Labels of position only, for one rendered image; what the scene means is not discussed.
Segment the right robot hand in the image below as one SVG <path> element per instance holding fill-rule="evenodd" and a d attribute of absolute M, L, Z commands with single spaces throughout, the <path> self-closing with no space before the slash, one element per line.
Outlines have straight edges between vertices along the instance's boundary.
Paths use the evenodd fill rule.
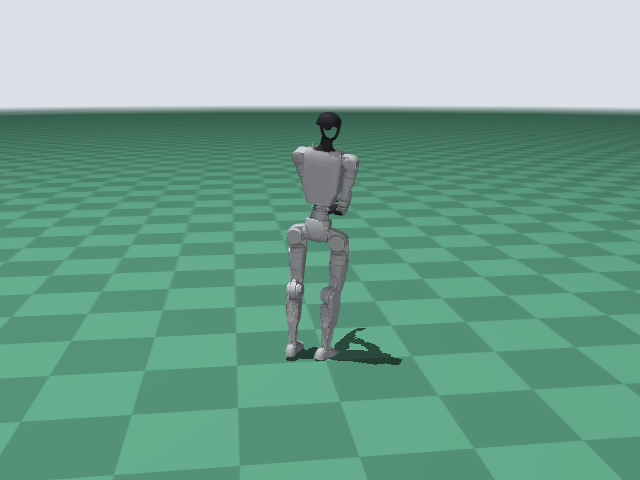
<path fill-rule="evenodd" d="M 317 205 L 314 205 L 314 206 L 317 206 Z M 325 206 L 323 206 L 323 207 L 325 207 Z M 338 207 L 338 204 L 333 204 L 332 206 L 328 207 L 328 208 L 330 208 L 330 211 L 328 211 L 328 214 L 333 214 L 334 213 L 335 215 L 341 215 L 342 216 L 343 215 L 342 212 L 336 210 L 337 207 Z M 313 207 L 313 209 L 315 209 L 315 207 Z"/>

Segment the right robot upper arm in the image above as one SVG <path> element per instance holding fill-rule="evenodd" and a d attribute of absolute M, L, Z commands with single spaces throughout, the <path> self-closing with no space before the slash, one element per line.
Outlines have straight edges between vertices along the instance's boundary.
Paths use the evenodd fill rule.
<path fill-rule="evenodd" d="M 342 165 L 345 171 L 343 173 L 342 188 L 339 195 L 337 196 L 337 199 L 339 201 L 348 203 L 350 192 L 354 185 L 360 162 L 357 156 L 343 153 Z"/>

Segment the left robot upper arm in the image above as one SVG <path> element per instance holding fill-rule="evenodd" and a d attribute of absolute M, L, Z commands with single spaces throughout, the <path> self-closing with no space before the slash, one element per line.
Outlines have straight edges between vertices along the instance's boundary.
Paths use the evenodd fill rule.
<path fill-rule="evenodd" d="M 308 147 L 300 146 L 292 154 L 292 161 L 295 163 L 298 175 L 303 186 L 303 156 Z"/>

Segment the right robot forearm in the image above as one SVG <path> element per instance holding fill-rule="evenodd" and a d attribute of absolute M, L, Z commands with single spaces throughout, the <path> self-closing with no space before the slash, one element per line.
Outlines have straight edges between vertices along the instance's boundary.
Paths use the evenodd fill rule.
<path fill-rule="evenodd" d="M 346 214 L 346 212 L 348 211 L 350 202 L 351 202 L 351 198 L 352 198 L 352 192 L 350 192 L 350 196 L 349 196 L 349 200 L 348 203 L 347 202 L 342 202 L 338 200 L 338 207 L 337 207 L 337 211 L 341 211 L 342 212 L 342 216 L 344 216 Z M 341 216 L 341 215 L 340 215 Z"/>

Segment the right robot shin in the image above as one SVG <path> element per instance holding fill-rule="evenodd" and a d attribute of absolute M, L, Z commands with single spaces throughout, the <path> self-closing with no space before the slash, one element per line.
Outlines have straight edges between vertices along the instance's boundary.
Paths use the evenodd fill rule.
<path fill-rule="evenodd" d="M 324 346 L 325 351 L 331 349 L 331 340 L 338 320 L 340 303 L 340 293 L 337 290 L 333 290 L 329 296 L 329 305 L 322 304 L 320 308 L 320 323 L 322 326 L 321 348 Z"/>

